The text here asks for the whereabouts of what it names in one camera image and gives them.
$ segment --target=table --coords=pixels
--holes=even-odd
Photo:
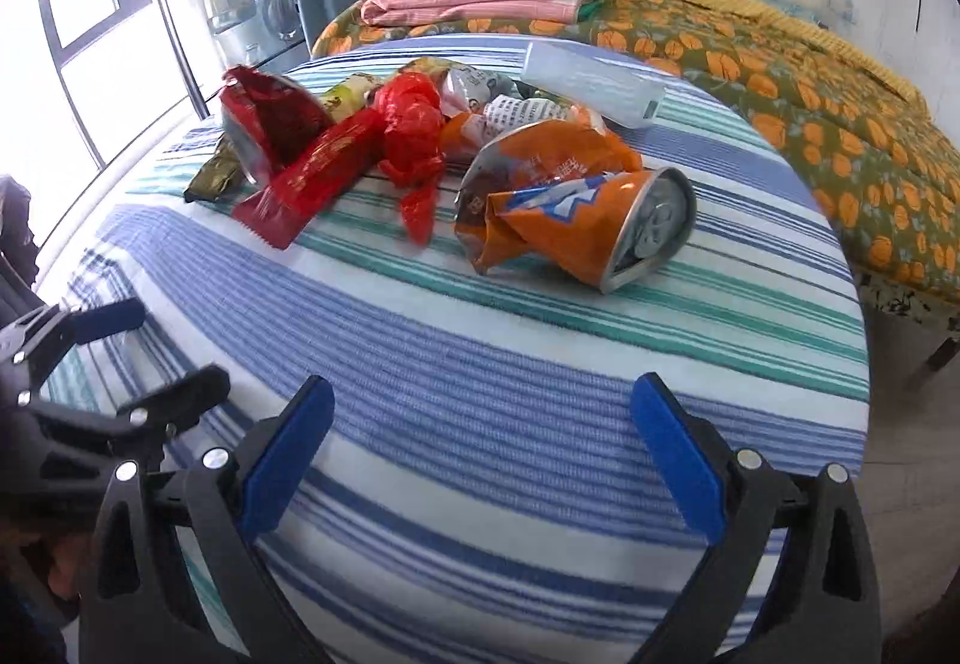
[[[322,91],[439,55],[520,74],[527,39],[448,35],[306,63]],[[656,73],[589,46],[580,51]],[[234,445],[309,373],[337,411],[261,552],[304,621],[347,662],[626,661],[704,549],[685,528],[627,410],[656,371],[733,448],[815,474],[859,468],[869,376],[843,253],[803,184],[736,114],[681,80],[656,125],[619,130],[647,166],[690,177],[699,216],[659,272],[601,296],[523,258],[478,277],[453,237],[457,178],[436,233],[406,239],[397,194],[371,173],[279,252],[181,191],[214,121],[162,154],[112,208],[69,303],[133,293],[141,330],[71,352],[49,395],[106,410],[208,362],[229,403],[176,440],[182,465]],[[776,566],[774,536],[730,643]],[[214,629],[235,637],[194,545]]]

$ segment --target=windowsill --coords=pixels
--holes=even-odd
[[[34,289],[40,298],[48,304],[61,299],[69,277],[93,240],[93,232],[112,208],[112,202],[104,200],[109,193],[117,189],[126,178],[136,176],[131,171],[154,149],[168,144],[172,136],[182,135],[198,124],[199,120],[189,99],[184,98],[133,139],[107,164],[97,178],[88,184],[56,224],[37,255],[40,273]]]

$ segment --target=plastic container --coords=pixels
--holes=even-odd
[[[625,128],[651,124],[664,99],[659,82],[546,41],[527,47],[522,80],[590,106]]]

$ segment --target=blue gripper pad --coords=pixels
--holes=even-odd
[[[683,520],[717,544],[726,527],[723,483],[683,424],[683,408],[654,373],[635,382],[630,414]]]
[[[89,344],[104,339],[122,330],[134,330],[143,325],[147,310],[138,298],[128,298],[115,304],[98,306],[97,309],[78,311],[70,315],[74,341]]]
[[[243,511],[237,528],[247,542],[274,530],[280,523],[333,424],[333,400],[333,388],[320,376],[311,376],[296,392],[290,403],[293,411],[244,482]]]

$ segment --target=wooden floor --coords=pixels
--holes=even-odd
[[[940,598],[960,566],[960,357],[917,396],[904,378],[942,336],[868,310],[870,432],[857,481],[885,632]]]

